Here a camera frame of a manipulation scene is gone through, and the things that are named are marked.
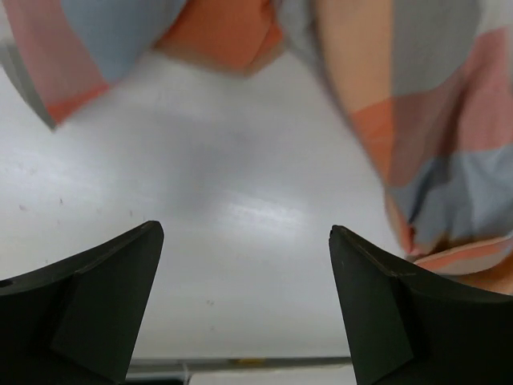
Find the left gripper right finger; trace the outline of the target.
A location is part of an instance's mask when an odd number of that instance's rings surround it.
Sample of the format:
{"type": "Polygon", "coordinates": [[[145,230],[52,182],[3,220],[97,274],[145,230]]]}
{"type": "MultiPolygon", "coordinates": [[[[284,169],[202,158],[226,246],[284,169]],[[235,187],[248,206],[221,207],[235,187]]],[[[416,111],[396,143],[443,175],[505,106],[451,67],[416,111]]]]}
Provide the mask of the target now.
{"type": "Polygon", "coordinates": [[[343,226],[329,252],[358,383],[511,383],[510,296],[431,273],[343,226]]]}

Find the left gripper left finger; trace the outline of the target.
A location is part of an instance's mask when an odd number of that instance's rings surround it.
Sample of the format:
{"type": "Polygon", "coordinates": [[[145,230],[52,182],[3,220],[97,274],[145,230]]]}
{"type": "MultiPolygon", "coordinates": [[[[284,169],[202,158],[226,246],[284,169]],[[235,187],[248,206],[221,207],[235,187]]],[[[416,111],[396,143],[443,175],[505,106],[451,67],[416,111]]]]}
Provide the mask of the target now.
{"type": "Polygon", "coordinates": [[[158,221],[1,281],[3,384],[124,383],[164,243],[158,221]]]}

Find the checkered orange grey pillowcase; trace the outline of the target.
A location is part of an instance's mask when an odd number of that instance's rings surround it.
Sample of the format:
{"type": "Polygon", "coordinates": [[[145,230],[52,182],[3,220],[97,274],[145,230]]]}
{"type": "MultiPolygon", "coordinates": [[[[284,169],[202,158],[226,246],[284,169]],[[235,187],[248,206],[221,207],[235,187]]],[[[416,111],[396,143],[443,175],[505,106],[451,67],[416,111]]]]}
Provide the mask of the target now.
{"type": "Polygon", "coordinates": [[[146,51],[248,74],[286,47],[328,80],[407,257],[512,291],[509,1],[4,1],[1,62],[55,128],[146,51]]]}

